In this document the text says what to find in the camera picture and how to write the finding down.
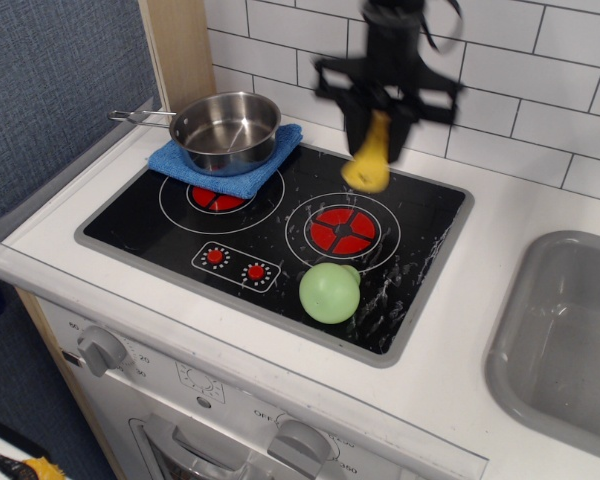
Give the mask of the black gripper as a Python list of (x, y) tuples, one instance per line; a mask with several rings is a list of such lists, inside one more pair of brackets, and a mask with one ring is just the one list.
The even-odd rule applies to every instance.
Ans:
[(355, 155), (364, 143), (371, 114), (389, 117), (388, 162), (398, 160), (412, 125), (420, 119), (451, 124), (462, 86), (428, 67), (419, 41), (435, 45), (422, 9), (364, 9), (365, 53), (356, 58), (315, 61), (317, 96), (342, 110), (348, 150)]

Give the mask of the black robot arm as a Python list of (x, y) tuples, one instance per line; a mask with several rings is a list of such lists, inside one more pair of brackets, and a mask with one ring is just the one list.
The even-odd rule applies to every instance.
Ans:
[(390, 163), (398, 160), (413, 124), (454, 123), (463, 85), (432, 70), (420, 56), (421, 34), (436, 47), (425, 5), (424, 1), (365, 1), (361, 13), (367, 25), (366, 53), (314, 62), (315, 93), (334, 101), (342, 111), (352, 155), (361, 149), (375, 111), (389, 117)]

